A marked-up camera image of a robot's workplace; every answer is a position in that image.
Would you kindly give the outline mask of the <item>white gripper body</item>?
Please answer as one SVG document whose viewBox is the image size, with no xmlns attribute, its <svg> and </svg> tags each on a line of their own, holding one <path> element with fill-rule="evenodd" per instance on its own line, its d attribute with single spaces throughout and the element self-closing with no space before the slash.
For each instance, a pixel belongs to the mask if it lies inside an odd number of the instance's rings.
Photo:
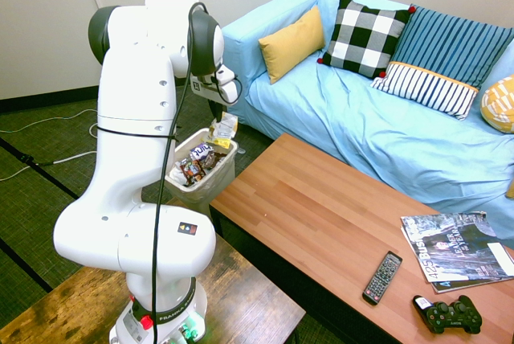
<svg viewBox="0 0 514 344">
<path fill-rule="evenodd" d="M 240 92 L 236 84 L 236 75 L 225 65 L 221 65 L 214 74 L 214 84 L 221 101 L 225 104 L 236 104 Z"/>
</svg>

